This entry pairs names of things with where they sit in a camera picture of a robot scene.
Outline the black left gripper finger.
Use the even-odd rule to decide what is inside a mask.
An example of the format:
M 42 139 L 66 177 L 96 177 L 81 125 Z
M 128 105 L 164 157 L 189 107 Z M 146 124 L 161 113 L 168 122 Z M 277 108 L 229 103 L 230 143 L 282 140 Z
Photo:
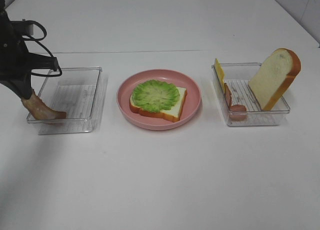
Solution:
M 21 90 L 15 83 L 6 80 L 1 80 L 0 83 L 12 90 L 19 98 L 23 97 Z
M 31 73 L 25 73 L 15 80 L 17 95 L 23 99 L 30 99 L 33 94 L 31 86 Z

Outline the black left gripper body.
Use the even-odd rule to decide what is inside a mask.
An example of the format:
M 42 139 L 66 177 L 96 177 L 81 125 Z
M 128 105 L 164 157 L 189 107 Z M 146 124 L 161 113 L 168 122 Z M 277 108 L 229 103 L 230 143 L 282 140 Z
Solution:
M 24 36 L 16 32 L 8 17 L 0 18 L 0 79 L 14 81 L 25 73 L 31 76 L 46 77 L 45 74 L 33 73 L 32 70 L 59 71 L 56 57 L 41 41 L 47 36 L 46 29 L 38 22 L 33 21 L 33 35 Z M 26 41 L 40 45 L 48 56 L 31 53 Z

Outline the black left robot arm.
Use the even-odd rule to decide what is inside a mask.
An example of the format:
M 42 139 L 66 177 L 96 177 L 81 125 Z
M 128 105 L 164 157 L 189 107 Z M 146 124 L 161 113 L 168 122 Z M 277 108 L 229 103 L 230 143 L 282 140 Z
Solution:
M 5 10 L 5 0 L 0 0 L 0 83 L 22 99 L 28 100 L 34 92 L 32 75 L 62 75 L 57 58 L 41 43 L 46 36 L 46 29 L 36 21 L 11 21 Z M 49 55 L 31 53 L 26 41 L 37 43 Z

